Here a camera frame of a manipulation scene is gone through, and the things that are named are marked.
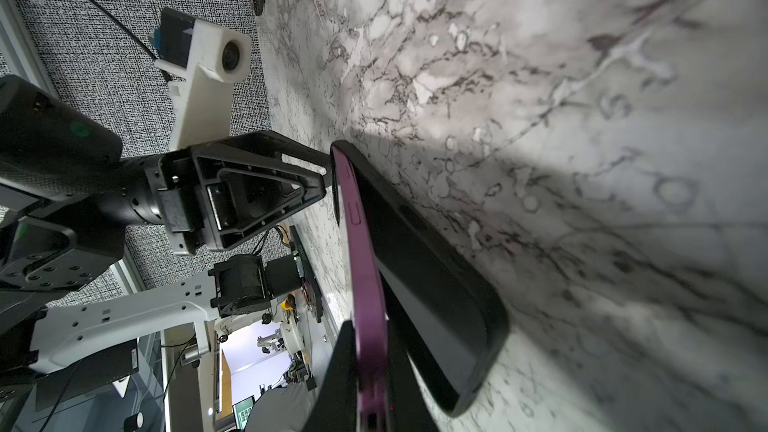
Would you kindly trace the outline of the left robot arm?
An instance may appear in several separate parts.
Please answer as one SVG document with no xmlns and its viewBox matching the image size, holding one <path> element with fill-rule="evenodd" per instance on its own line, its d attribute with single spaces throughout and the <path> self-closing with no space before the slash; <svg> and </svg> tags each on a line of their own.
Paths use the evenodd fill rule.
<svg viewBox="0 0 768 432">
<path fill-rule="evenodd" d="M 1 394 L 127 339 L 128 322 L 48 303 L 124 255 L 131 226 L 161 226 L 173 251 L 232 250 L 320 201 L 328 154 L 257 131 L 124 157 L 111 130 L 15 75 L 1 80 Z"/>
</svg>

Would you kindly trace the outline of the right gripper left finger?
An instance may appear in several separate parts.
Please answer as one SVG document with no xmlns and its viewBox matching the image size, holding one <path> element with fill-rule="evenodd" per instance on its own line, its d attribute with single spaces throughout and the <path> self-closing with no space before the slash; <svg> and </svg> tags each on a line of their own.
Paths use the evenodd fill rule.
<svg viewBox="0 0 768 432">
<path fill-rule="evenodd" d="M 356 335 L 352 321 L 345 321 L 339 330 L 325 380 L 303 431 L 355 432 L 357 397 Z"/>
</svg>

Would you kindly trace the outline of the black smartphone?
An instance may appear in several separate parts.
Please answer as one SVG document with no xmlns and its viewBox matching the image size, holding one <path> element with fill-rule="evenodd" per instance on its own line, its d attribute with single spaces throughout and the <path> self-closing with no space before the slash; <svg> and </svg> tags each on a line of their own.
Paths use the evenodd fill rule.
<svg viewBox="0 0 768 432">
<path fill-rule="evenodd" d="M 388 325 L 385 292 L 378 271 L 363 202 L 352 163 L 339 145 L 331 147 L 335 213 L 346 238 L 356 335 L 357 430 L 388 431 Z"/>
</svg>

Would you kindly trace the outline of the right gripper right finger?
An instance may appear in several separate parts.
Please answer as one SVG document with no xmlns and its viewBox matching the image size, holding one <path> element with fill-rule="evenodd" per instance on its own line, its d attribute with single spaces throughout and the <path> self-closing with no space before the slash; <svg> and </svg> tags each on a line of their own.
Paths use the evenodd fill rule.
<svg viewBox="0 0 768 432">
<path fill-rule="evenodd" d="M 395 432 L 438 432 L 426 407 L 405 345 L 392 322 L 388 322 L 388 407 L 387 430 Z"/>
</svg>

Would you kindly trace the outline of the black phone case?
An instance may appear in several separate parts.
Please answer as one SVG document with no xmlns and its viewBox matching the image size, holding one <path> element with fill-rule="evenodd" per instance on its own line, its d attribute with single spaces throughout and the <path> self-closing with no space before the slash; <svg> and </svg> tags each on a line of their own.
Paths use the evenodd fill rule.
<svg viewBox="0 0 768 432">
<path fill-rule="evenodd" d="M 352 143 L 332 149 L 351 163 L 387 311 L 437 406 L 466 412 L 510 331 L 491 284 L 380 174 Z"/>
</svg>

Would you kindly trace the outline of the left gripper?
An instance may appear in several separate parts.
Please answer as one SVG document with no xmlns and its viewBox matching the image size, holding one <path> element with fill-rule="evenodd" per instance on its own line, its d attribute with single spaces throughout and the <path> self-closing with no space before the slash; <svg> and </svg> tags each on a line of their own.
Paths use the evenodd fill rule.
<svg viewBox="0 0 768 432">
<path fill-rule="evenodd" d="M 230 251 L 323 199 L 331 159 L 257 131 L 197 144 L 191 153 L 147 156 L 141 165 L 172 252 L 195 255 L 203 242 Z"/>
</svg>

